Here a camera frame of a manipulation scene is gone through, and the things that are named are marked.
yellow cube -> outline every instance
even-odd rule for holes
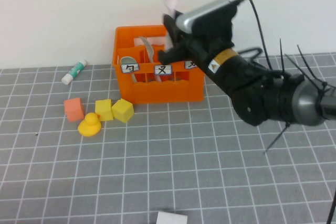
[[[127,123],[127,121],[134,115],[133,104],[120,99],[112,106],[113,116],[123,123]]]
[[[96,101],[95,113],[99,115],[99,121],[113,120],[111,99]]]

orange cube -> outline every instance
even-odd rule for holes
[[[64,101],[64,111],[69,122],[82,120],[85,117],[84,108],[80,98],[73,98]]]

yellow duck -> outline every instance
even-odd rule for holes
[[[95,113],[88,113],[78,126],[78,131],[83,136],[94,136],[100,129],[101,122]]]

orange plastic crate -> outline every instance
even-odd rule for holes
[[[158,51],[164,45],[152,45],[154,63],[150,63],[144,45],[134,46],[139,36],[164,37],[164,26],[118,27],[115,31],[112,65],[115,68],[121,97],[133,104],[162,102],[197,102],[203,100],[204,74],[199,68],[186,69],[185,62],[175,62],[170,75],[161,75],[162,82],[155,81],[154,66],[161,65]],[[133,72],[137,82],[132,81],[131,73],[123,73],[120,59],[133,57],[139,64],[139,70]]]

white backdrop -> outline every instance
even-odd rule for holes
[[[181,0],[186,12],[212,0]],[[336,51],[335,0],[254,0],[270,54]],[[110,63],[118,26],[160,24],[162,0],[0,0],[0,68]],[[237,49],[261,45],[246,2],[234,20]]]

